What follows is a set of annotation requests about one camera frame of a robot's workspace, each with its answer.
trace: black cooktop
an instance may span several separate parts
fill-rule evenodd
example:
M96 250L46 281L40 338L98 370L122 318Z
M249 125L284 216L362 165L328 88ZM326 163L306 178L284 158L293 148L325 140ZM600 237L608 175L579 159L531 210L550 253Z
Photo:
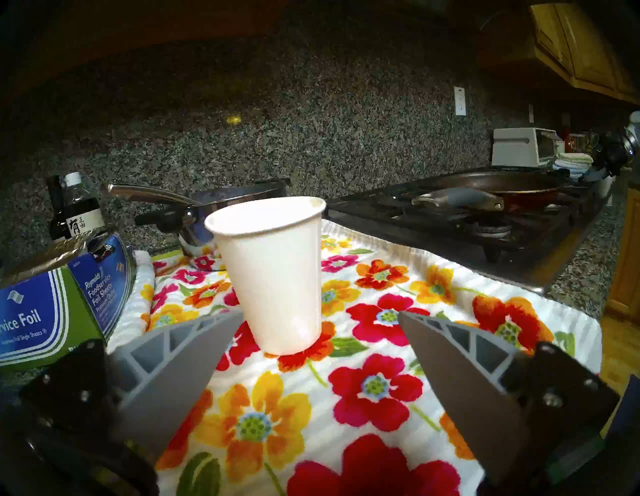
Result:
M544 172L522 172L522 180L526 183L528 174L539 173ZM447 175L447 183L457 176L462 179L463 174ZM535 209L485 212L412 204L415 197L439 189L433 183L442 177L334 198L327 201L325 218L393 243L428 250L542 294L571 258L605 202L595 194L595 184L566 180L553 203Z

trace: white paper cup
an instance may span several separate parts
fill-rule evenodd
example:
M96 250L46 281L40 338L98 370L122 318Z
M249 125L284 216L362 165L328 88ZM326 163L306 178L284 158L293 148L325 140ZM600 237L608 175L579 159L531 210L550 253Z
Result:
M254 200L205 219L260 349L291 355L321 331L321 215L312 196Z

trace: paper cup rim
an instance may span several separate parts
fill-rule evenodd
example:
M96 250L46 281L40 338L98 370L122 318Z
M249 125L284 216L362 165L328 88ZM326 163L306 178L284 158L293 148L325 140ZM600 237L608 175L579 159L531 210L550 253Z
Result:
M243 202L217 210L206 217L204 225L219 236L245 236L304 222L321 214L325 208L326 202L316 196L279 196ZM260 213L260 222L255 221L256 217L253 217L256 212ZM265 219L265 214L269 213L274 215ZM238 221L238 218L251 220L243 222Z

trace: wooden floor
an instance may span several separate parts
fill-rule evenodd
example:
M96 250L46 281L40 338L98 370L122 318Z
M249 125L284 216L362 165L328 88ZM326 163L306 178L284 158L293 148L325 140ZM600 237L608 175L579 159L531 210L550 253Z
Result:
M629 376L640 377L640 327L605 315L602 326L602 372L600 378L622 395Z

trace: cabinet door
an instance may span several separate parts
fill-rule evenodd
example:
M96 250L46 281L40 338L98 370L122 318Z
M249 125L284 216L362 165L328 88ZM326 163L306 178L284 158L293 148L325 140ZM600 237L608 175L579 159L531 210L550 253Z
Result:
M635 97L637 95L637 92L636 86L634 85L634 80L625 69L624 64L622 64L622 60L620 60L620 57L618 57L618 54L616 54L613 47L611 45L607 46L609 48L609 60L611 60L611 66L613 67L618 91L620 93L624 93L625 95Z
M536 30L536 43L569 74L573 74L569 45L554 5L549 3L532 5L529 11Z
M608 305L629 317L638 312L640 290L640 191L630 189L625 227L620 243Z
M569 43L575 77L588 83L615 88L607 49L591 19L575 4L555 4Z

